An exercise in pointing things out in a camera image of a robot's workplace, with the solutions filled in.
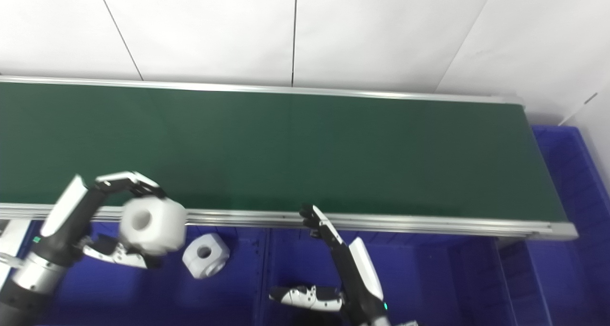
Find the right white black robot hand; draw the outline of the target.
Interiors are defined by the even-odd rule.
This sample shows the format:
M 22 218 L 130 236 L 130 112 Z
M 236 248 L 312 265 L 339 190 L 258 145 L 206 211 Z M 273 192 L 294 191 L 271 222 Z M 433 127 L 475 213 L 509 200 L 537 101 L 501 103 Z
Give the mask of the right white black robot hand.
M 353 326 L 389 326 L 383 288 L 362 239 L 355 237 L 347 244 L 316 205 L 302 204 L 299 215 L 311 237 L 321 239 L 329 248 L 341 287 L 276 285 L 270 289 L 269 299 L 316 312 L 339 312 Z

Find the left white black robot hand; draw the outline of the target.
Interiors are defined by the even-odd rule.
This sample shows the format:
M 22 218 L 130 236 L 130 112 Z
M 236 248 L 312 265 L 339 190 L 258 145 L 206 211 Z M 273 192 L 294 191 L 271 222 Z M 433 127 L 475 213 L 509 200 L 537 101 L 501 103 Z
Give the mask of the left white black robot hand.
M 68 269 L 83 255 L 140 269 L 159 267 L 160 257 L 137 250 L 125 240 L 102 234 L 97 241 L 90 241 L 93 216 L 110 195 L 120 192 L 131 192 L 137 202 L 146 198 L 169 201 L 166 192 L 156 182 L 138 172 L 98 176 L 91 185 L 86 185 L 82 176 L 77 174 L 44 220 L 33 253 L 44 259 L 47 266 L 58 265 Z

